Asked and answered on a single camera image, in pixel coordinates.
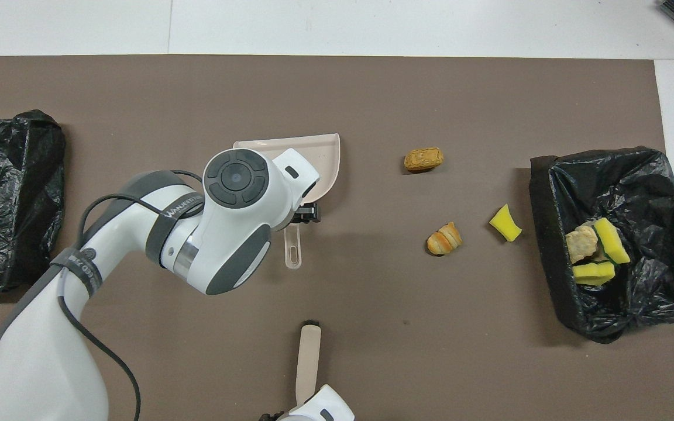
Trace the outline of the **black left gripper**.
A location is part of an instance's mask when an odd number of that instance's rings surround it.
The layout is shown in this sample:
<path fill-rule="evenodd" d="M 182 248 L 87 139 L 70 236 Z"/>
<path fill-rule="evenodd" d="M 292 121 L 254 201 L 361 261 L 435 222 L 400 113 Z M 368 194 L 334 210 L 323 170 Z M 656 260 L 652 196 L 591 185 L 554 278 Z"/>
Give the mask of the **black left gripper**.
<path fill-rule="evenodd" d="M 303 203 L 294 211 L 292 224 L 320 223 L 321 211 L 318 203 Z"/>

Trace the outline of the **beige brush black bristles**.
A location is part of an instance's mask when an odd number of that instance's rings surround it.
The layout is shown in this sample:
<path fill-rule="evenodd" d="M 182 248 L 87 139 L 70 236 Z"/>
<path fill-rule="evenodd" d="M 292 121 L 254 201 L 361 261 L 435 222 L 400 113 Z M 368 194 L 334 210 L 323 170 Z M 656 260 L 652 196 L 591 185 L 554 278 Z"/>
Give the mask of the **beige brush black bristles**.
<path fill-rule="evenodd" d="M 307 402 L 315 394 L 321 351 L 322 330 L 317 320 L 303 322 L 298 347 L 295 396 L 296 405 Z"/>

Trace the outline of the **black bag lined bin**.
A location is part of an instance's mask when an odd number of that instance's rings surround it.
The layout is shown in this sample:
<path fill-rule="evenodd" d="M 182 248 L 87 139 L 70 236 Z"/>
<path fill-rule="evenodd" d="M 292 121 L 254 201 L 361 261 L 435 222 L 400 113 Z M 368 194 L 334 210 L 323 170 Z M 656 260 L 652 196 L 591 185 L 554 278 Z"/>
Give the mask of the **black bag lined bin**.
<path fill-rule="evenodd" d="M 674 323 L 674 175 L 662 151 L 535 157 L 529 195 L 551 301 L 565 327 L 609 344 L 636 327 Z M 599 250 L 615 276 L 579 284 L 566 236 L 602 218 L 616 228 L 626 257 Z"/>
<path fill-rule="evenodd" d="M 66 136 L 32 110 L 0 119 L 0 293 L 49 267 L 64 218 Z"/>

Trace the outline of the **brown table mat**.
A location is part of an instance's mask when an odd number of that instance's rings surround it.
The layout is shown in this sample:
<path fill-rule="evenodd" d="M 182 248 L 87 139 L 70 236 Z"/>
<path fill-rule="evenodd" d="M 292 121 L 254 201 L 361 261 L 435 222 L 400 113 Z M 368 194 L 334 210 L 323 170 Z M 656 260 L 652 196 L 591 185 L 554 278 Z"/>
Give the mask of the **brown table mat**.
<path fill-rule="evenodd" d="M 131 367 L 142 421 L 257 421 L 294 404 L 303 320 L 320 381 L 357 421 L 674 419 L 674 323 L 597 344 L 562 325 L 541 267 L 529 161 L 663 150 L 651 61 L 408 57 L 0 57 L 0 118 L 40 109 L 67 137 L 65 218 L 151 170 L 201 173 L 239 140 L 337 133 L 322 220 L 283 235 L 238 290 L 205 296 L 142 253 L 84 323 Z M 444 162 L 407 171 L 407 152 Z M 508 203 L 522 228 L 489 225 Z M 428 237 L 454 222 L 446 256 Z"/>

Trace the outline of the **chunky yellow sponge piece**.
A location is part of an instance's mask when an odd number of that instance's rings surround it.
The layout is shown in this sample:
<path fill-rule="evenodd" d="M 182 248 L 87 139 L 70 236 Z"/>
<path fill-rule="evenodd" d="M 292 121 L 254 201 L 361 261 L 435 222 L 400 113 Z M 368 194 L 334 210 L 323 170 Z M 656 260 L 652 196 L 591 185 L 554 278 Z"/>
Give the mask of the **chunky yellow sponge piece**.
<path fill-rule="evenodd" d="M 611 261 L 590 262 L 573 266 L 573 280 L 577 284 L 600 286 L 615 277 L 615 264 Z"/>

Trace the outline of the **green and yellow sponge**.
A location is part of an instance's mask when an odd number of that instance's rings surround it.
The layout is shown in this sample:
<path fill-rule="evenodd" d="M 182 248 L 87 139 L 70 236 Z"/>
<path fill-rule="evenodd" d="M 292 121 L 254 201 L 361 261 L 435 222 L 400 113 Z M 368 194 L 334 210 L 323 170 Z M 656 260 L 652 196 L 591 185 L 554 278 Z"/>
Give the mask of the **green and yellow sponge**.
<path fill-rule="evenodd" d="M 620 232 L 609 219 L 601 218 L 594 221 L 593 230 L 601 243 L 604 255 L 616 264 L 628 264 L 631 258 L 621 242 Z"/>

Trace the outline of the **small golden croissant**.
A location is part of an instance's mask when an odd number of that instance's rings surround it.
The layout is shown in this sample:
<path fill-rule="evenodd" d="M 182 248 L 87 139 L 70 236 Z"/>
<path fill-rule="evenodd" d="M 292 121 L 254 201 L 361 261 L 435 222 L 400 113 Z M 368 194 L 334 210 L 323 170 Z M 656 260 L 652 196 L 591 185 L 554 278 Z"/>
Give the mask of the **small golden croissant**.
<path fill-rule="evenodd" d="M 431 255 L 446 256 L 463 244 L 458 228 L 454 222 L 444 224 L 433 232 L 426 241 L 426 248 Z"/>

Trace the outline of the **pale flaky croissant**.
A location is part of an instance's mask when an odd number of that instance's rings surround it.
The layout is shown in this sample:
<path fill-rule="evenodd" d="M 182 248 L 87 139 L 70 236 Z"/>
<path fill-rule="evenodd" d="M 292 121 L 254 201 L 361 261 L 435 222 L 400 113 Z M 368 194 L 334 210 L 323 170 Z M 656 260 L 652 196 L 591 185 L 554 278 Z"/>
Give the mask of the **pale flaky croissant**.
<path fill-rule="evenodd" d="M 597 251 L 597 233 L 590 224 L 578 226 L 565 235 L 565 243 L 569 251 L 571 264 L 591 257 Z"/>

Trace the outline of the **beige plastic dustpan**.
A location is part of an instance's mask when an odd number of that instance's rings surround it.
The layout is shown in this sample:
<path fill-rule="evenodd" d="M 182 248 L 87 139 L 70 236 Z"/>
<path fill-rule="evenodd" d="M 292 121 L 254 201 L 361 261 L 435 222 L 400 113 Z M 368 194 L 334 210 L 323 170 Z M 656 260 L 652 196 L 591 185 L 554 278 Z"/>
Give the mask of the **beige plastic dustpan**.
<path fill-rule="evenodd" d="M 237 141 L 233 142 L 232 146 L 258 151 L 270 159 L 274 159 L 287 149 L 294 149 L 299 152 L 320 175 L 320 181 L 305 195 L 301 204 L 318 203 L 333 187 L 339 176 L 341 152 L 340 137 L 337 133 Z M 302 264 L 300 225 L 291 223 L 283 230 L 284 263 L 291 270 L 299 269 Z"/>

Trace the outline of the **curved yellow sponge piece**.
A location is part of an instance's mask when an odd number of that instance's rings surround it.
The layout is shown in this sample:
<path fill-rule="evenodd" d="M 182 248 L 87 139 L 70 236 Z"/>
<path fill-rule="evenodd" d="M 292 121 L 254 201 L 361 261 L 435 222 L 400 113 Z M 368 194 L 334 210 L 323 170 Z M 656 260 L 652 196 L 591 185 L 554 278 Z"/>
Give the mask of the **curved yellow sponge piece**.
<path fill-rule="evenodd" d="M 489 225 L 498 231 L 507 242 L 514 242 L 522 233 L 522 228 L 514 221 L 508 203 L 505 203 L 490 219 Z"/>

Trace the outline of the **oblong golden bread roll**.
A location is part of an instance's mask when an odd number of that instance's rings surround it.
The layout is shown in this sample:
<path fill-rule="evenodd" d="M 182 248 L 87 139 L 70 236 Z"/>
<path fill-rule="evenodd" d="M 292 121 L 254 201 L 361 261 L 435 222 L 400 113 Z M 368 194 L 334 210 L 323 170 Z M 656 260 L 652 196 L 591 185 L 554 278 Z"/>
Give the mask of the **oblong golden bread roll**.
<path fill-rule="evenodd" d="M 444 154 L 439 147 L 423 147 L 406 153 L 403 166 L 407 171 L 433 170 L 444 162 Z"/>

